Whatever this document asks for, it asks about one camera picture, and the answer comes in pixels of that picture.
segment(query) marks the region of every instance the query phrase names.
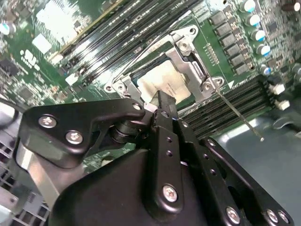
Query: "cable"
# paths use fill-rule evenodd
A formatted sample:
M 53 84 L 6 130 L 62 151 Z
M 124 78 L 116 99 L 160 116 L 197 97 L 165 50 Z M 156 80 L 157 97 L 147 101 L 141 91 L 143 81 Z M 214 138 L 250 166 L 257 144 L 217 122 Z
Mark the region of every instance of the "cable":
M 7 129 L 11 124 L 13 124 L 18 119 L 19 113 L 24 113 L 25 109 L 1 97 L 0 97 L 0 103 L 10 106 L 15 110 L 13 118 L 10 121 L 0 125 L 0 130 L 4 130 Z

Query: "chip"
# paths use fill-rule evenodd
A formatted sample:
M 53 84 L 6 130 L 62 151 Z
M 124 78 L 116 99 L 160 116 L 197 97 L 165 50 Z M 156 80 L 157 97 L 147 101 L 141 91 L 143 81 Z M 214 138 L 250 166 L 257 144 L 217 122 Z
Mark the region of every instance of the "chip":
M 18 74 L 19 69 L 13 62 L 5 58 L 0 61 L 0 72 L 8 77 L 12 77 Z
M 35 39 L 32 40 L 32 44 L 37 47 L 42 54 L 47 53 L 52 47 L 49 41 L 47 41 L 42 34 L 39 34 L 37 37 L 35 37 Z
M 19 96 L 22 97 L 24 100 L 28 100 L 33 96 L 33 93 L 27 87 L 24 87 L 19 92 Z
M 219 11 L 218 13 L 214 14 L 209 19 L 213 25 L 218 25 L 221 22 L 223 22 L 224 20 L 226 20 L 226 16 L 224 15 L 224 13 L 222 11 Z
M 278 26 L 277 26 L 275 21 L 268 25 L 268 29 L 269 29 L 270 32 L 275 31 L 277 28 L 278 28 Z
M 244 40 L 244 39 L 240 39 L 240 40 L 237 41 L 237 44 L 238 44 L 238 45 L 241 45 L 241 44 L 244 44 L 244 43 L 245 43 L 245 40 Z
M 237 44 L 235 44 L 234 46 L 231 46 L 230 48 L 228 48 L 226 50 L 226 53 L 229 55 L 229 56 L 233 56 L 235 54 L 237 54 L 238 52 L 240 51 L 240 48 Z
M 233 66 L 236 66 L 236 65 L 239 65 L 240 63 L 242 63 L 244 60 L 245 59 L 244 59 L 243 55 L 239 54 L 238 56 L 232 58 L 230 61 Z
M 239 28 L 237 28 L 237 29 L 235 29 L 235 30 L 233 31 L 233 34 L 234 34 L 234 35 L 239 34 L 239 33 L 240 33 L 240 29 L 239 29 Z
M 270 68 L 276 67 L 277 61 L 275 59 L 271 59 L 268 61 L 268 66 Z
M 221 39 L 221 43 L 224 47 L 232 45 L 236 41 L 235 37 L 233 34 L 229 34 L 223 39 Z
M 227 6 L 226 8 L 224 8 L 224 13 L 230 12 L 231 11 L 231 6 Z
M 241 54 L 242 54 L 242 55 L 247 54 L 247 53 L 249 53 L 249 50 L 248 50 L 247 48 L 245 48 L 245 49 L 243 49 L 243 50 L 241 51 Z
M 251 58 L 248 58 L 247 60 L 245 60 L 245 63 L 246 64 L 249 64 L 249 63 L 251 63 L 252 62 L 252 59 Z
M 246 64 L 243 64 L 235 69 L 236 74 L 241 75 L 249 70 Z
M 282 73 L 287 72 L 287 71 L 288 71 L 288 66 L 282 67 L 282 68 L 280 69 L 280 71 L 281 71 Z
M 224 23 L 216 29 L 216 33 L 219 36 L 223 36 L 231 31 L 230 25 L 228 23 Z
M 229 23 L 229 24 L 232 24 L 232 23 L 234 23 L 234 22 L 236 22 L 235 17 L 232 17 L 232 18 L 230 18 L 230 19 L 228 20 L 228 23 Z

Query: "mounting hole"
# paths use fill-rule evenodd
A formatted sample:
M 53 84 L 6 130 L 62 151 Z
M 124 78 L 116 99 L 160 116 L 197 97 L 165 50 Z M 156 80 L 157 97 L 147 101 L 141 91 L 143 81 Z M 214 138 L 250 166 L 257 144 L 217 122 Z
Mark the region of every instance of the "mounting hole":
M 191 28 L 189 32 L 190 32 L 190 34 L 195 34 L 197 31 L 195 28 Z
M 210 173 L 211 173 L 213 176 L 216 176 L 215 170 L 211 169 L 211 170 L 210 170 Z
M 172 157 L 172 156 L 173 156 L 173 153 L 172 153 L 171 151 L 167 151 L 167 152 L 166 152 L 166 155 L 169 156 L 169 157 Z
M 163 115 L 165 118 L 168 118 L 168 117 L 169 117 L 168 113 L 165 112 L 165 111 L 161 111 L 161 115 Z
M 136 109 L 136 110 L 138 110 L 138 111 L 140 111 L 142 108 L 141 108 L 141 106 L 139 105 L 139 104 L 133 104 L 133 107 L 134 107 L 134 109 Z

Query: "black dimm slot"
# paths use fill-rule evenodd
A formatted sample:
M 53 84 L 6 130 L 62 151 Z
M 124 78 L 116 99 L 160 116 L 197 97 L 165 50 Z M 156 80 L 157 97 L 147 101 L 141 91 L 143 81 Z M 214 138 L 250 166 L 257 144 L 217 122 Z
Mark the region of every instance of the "black dimm slot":
M 110 42 L 118 42 L 120 40 L 123 40 L 125 37 L 132 35 L 131 32 L 133 32 L 132 30 L 136 28 L 136 25 L 133 28 L 127 30 L 127 32 L 123 33 L 121 36 L 116 37 L 121 27 L 126 27 L 128 24 L 130 24 L 130 21 L 132 19 L 136 19 L 137 16 L 141 15 L 146 10 L 145 8 L 151 8 L 156 4 L 158 3 L 151 1 L 144 2 L 139 6 L 139 8 L 136 8 L 135 11 L 131 12 L 130 15 L 125 14 L 123 16 L 124 18 L 119 21 L 119 24 L 114 24 L 114 26 L 109 27 L 110 30 L 108 30 L 107 32 L 105 32 L 105 29 L 108 29 L 108 26 L 104 27 L 105 25 L 103 25 L 102 28 L 97 29 L 97 32 L 94 32 L 93 35 L 87 40 L 91 43 L 88 45 L 85 51 L 81 52 L 77 56 L 77 58 L 79 60 L 82 60 L 89 52 L 95 50 L 96 48 L 99 48 L 102 45 L 107 46 Z
M 255 107 L 255 108 L 253 108 L 253 109 L 247 110 L 245 113 L 242 113 L 242 115 L 243 115 L 244 117 L 249 117 L 249 116 L 251 116 L 252 114 L 255 114 L 256 112 L 259 112 L 259 111 L 264 110 L 264 109 L 267 108 L 267 107 L 268 107 L 268 106 L 266 106 L 266 105 L 261 105 L 261 106 Z M 240 119 L 239 119 L 236 115 L 234 115 L 232 120 L 230 120 L 230 121 L 228 121 L 228 122 L 224 122 L 222 125 L 217 126 L 217 127 L 214 128 L 213 130 L 204 132 L 203 134 L 199 134 L 199 135 L 196 135 L 196 136 L 197 136 L 197 138 L 200 140 L 200 139 L 202 139 L 202 138 L 204 138 L 204 137 L 211 136 L 212 134 L 215 134 L 215 133 L 217 133 L 217 132 L 219 132 L 219 131 L 222 131 L 223 129 L 225 129 L 225 128 L 231 126 L 231 125 L 234 125 L 235 123 L 237 123 L 237 122 L 239 122 L 239 121 L 240 121 Z
M 258 93 L 249 94 L 249 98 L 248 98 L 247 101 L 249 101 L 253 97 L 258 98 Z M 245 101 L 246 101 L 246 99 L 242 97 L 241 99 L 236 100 L 236 101 L 231 102 L 231 103 L 234 107 L 239 108 L 239 106 L 241 104 L 245 104 Z M 204 123 L 207 123 L 209 121 L 214 121 L 216 118 L 219 118 L 219 116 L 221 114 L 224 114 L 226 112 L 232 112 L 232 110 L 227 105 L 224 105 L 223 108 L 219 108 L 218 112 L 214 112 L 213 114 L 204 114 L 204 115 L 202 115 L 202 116 L 200 116 L 196 119 L 198 122 L 194 123 L 192 128 L 194 129 L 198 126 L 201 126 Z
M 134 24 L 134 26 L 131 29 L 124 32 L 117 39 L 114 38 L 115 34 L 113 34 L 109 39 L 103 40 L 101 43 L 99 43 L 98 46 L 102 45 L 103 48 L 99 48 L 98 49 L 99 52 L 94 56 L 93 60 L 90 62 L 87 62 L 87 66 L 86 66 L 87 69 L 93 67 L 94 62 L 101 61 L 102 58 L 108 58 L 107 55 L 110 52 L 116 51 L 116 49 L 113 49 L 113 48 L 117 48 L 116 45 L 119 45 L 122 42 L 123 43 L 129 42 L 134 35 L 138 34 L 140 31 L 143 31 L 143 29 L 145 27 L 148 27 L 151 23 L 153 23 L 153 21 L 156 21 L 157 19 L 161 18 L 162 15 L 168 14 L 168 12 L 171 11 L 171 9 L 168 7 L 168 6 L 170 6 L 170 2 L 171 1 L 166 1 L 165 4 L 159 4 L 158 7 L 154 9 L 154 12 L 152 12 L 151 14 L 148 14 L 141 21 Z
M 122 5 L 119 5 L 119 7 L 114 12 L 111 12 L 111 15 L 108 18 L 104 18 L 104 19 L 100 20 L 93 27 L 91 27 L 88 31 L 86 31 L 85 34 L 83 34 L 80 39 L 78 39 L 73 44 L 71 44 L 67 49 L 65 49 L 62 52 L 62 55 L 64 57 L 67 57 L 69 54 L 71 54 L 81 43 L 85 42 L 85 40 L 87 40 L 87 38 L 89 38 L 91 35 L 93 35 L 95 32 L 97 32 L 97 29 L 100 26 L 102 26 L 104 23 L 106 23 L 110 18 L 112 18 L 112 16 L 115 16 L 117 13 L 125 10 L 126 7 L 129 5 L 129 2 L 130 2 L 129 0 L 127 0 L 127 1 L 124 0 L 122 2 Z
M 252 90 L 252 92 L 248 92 L 247 94 L 249 96 L 256 96 L 258 95 L 258 91 L 260 88 L 257 88 L 255 90 Z M 239 96 L 235 99 L 229 100 L 234 106 L 237 106 L 241 101 L 244 101 L 245 98 L 243 96 Z M 202 112 L 200 112 L 197 116 L 194 117 L 194 120 L 188 120 L 189 123 L 193 123 L 195 120 L 198 120 L 198 118 L 206 118 L 206 117 L 212 117 L 211 112 L 214 111 L 214 109 L 219 109 L 219 112 L 222 112 L 225 109 L 229 109 L 229 107 L 225 103 L 219 104 L 218 107 L 211 107 L 209 110 L 204 109 Z
M 167 21 L 162 21 L 164 22 L 164 25 L 161 25 L 161 26 L 158 26 L 156 28 L 153 28 L 150 32 L 150 34 L 143 34 L 144 36 L 141 37 L 143 38 L 143 41 L 146 41 L 146 40 L 149 40 L 151 38 L 154 38 L 156 35 L 158 35 L 160 32 L 163 32 L 165 31 L 178 17 L 180 17 L 182 14 L 184 14 L 188 8 L 190 8 L 192 5 L 194 5 L 195 3 L 197 2 L 197 0 L 194 0 L 192 2 L 189 2 L 190 4 L 187 5 L 187 6 L 181 6 L 179 9 L 181 10 L 180 12 L 177 11 L 177 12 L 172 12 L 172 16 L 173 17 L 170 17 Z M 136 43 L 131 47 L 131 48 L 123 48 L 122 49 L 122 52 L 119 52 L 118 55 L 120 55 L 120 57 L 114 57 L 112 60 L 110 59 L 110 61 L 108 61 L 106 63 L 106 65 L 102 65 L 101 69 L 100 70 L 96 70 L 97 72 L 96 73 L 90 73 L 90 74 L 93 74 L 91 76 L 87 76 L 83 81 L 82 83 L 84 85 L 88 85 L 91 81 L 93 81 L 94 79 L 96 79 L 104 70 L 106 70 L 107 68 L 109 68 L 110 66 L 114 65 L 117 61 L 121 61 L 120 58 L 124 57 L 125 53 L 127 52 L 131 52 L 131 51 L 134 51 L 134 49 L 141 43 L 143 43 L 143 41 L 141 40 L 141 38 L 137 39 L 136 40 Z M 125 60 L 130 60 L 134 58 L 134 56 L 129 56 L 128 58 L 124 59 Z
M 236 109 L 239 112 L 244 112 L 246 110 L 250 110 L 250 106 L 254 105 L 262 105 L 264 104 L 266 101 L 265 98 L 260 98 L 260 97 L 256 97 L 255 100 L 249 100 L 248 103 L 244 103 L 244 105 L 236 107 Z M 198 126 L 197 128 L 194 129 L 194 132 L 197 134 L 201 134 L 204 130 L 206 129 L 210 129 L 212 126 L 214 125 L 218 125 L 218 124 L 223 124 L 225 121 L 227 121 L 228 119 L 230 119 L 231 117 L 236 116 L 236 114 L 229 109 L 228 112 L 221 114 L 219 118 L 216 118 L 215 120 L 208 120 L 208 121 L 204 121 L 202 124 L 205 124 L 205 126 Z
M 232 95 L 232 91 L 231 91 L 231 92 L 225 94 L 224 96 L 229 101 L 232 101 L 233 99 L 244 95 L 249 90 L 254 89 L 254 87 L 258 88 L 258 81 L 251 80 L 250 81 L 250 86 L 246 87 L 246 86 L 242 85 L 241 87 L 238 87 L 238 88 L 235 89 L 236 92 L 235 93 L 233 92 L 233 95 Z M 195 118 L 198 114 L 201 114 L 203 111 L 210 112 L 210 111 L 213 111 L 214 109 L 216 109 L 216 108 L 218 108 L 222 105 L 225 105 L 224 101 L 221 100 L 220 98 L 218 98 L 218 99 L 214 100 L 214 105 L 212 105 L 211 103 L 209 103 L 208 105 L 205 105 L 204 107 L 202 107 L 202 108 L 198 109 L 197 111 L 192 112 L 191 114 L 186 116 L 185 120 L 187 122 L 189 122 L 190 119 Z
M 245 117 L 273 106 L 273 95 L 265 82 L 256 77 L 227 93 L 225 97 Z M 219 98 L 184 117 L 198 139 L 210 136 L 238 122 L 238 116 Z
M 237 98 L 244 98 L 243 95 L 246 93 L 250 93 L 253 91 L 259 91 L 258 89 L 260 89 L 260 87 L 258 87 L 258 84 L 252 84 L 250 87 L 247 87 L 244 90 L 238 90 L 234 95 L 230 96 L 225 95 L 225 97 L 230 101 L 235 101 Z M 216 108 L 221 108 L 221 107 L 228 107 L 223 100 L 221 100 L 220 98 L 214 101 L 214 105 L 205 105 L 204 107 L 200 108 L 200 111 L 196 111 L 193 112 L 192 114 L 188 115 L 186 118 L 186 121 L 188 123 L 191 123 L 192 120 L 191 119 L 195 119 L 196 117 L 198 117 L 199 115 L 202 115 L 204 113 L 209 114 L 211 111 L 214 111 Z

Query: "metal rod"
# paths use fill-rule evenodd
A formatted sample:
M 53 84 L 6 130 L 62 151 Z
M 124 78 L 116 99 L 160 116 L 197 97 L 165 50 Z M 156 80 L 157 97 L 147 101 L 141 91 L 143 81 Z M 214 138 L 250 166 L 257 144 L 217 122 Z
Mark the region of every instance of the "metal rod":
M 260 141 L 264 141 L 264 137 L 253 127 L 251 126 L 251 124 L 246 120 L 246 118 L 233 106 L 233 104 L 230 103 L 229 100 L 227 100 L 227 98 L 224 97 L 223 94 L 220 93 L 220 91 L 216 88 L 214 82 L 212 81 L 211 77 L 209 77 L 209 81 L 212 85 L 212 87 L 214 88 L 214 90 L 216 91 L 217 95 L 220 96 L 220 98 L 226 103 L 226 105 L 228 105 L 228 107 L 241 119 L 241 121 L 244 122 L 245 125 L 247 125 L 247 127 L 249 127 L 249 129 L 260 138 Z

